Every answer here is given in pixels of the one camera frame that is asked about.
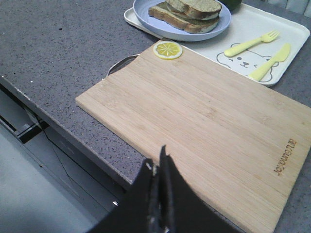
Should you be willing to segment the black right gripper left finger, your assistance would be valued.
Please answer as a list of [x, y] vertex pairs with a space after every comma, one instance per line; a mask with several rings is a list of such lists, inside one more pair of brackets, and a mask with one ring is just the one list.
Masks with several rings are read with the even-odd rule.
[[151, 159], [146, 159], [131, 188], [91, 233], [158, 233], [159, 175]]

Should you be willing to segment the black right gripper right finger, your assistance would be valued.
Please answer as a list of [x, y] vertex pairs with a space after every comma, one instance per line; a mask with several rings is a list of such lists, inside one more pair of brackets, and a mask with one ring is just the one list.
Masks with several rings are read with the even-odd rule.
[[159, 200], [162, 225], [170, 233], [237, 233], [211, 210], [180, 174], [165, 146], [160, 152]]

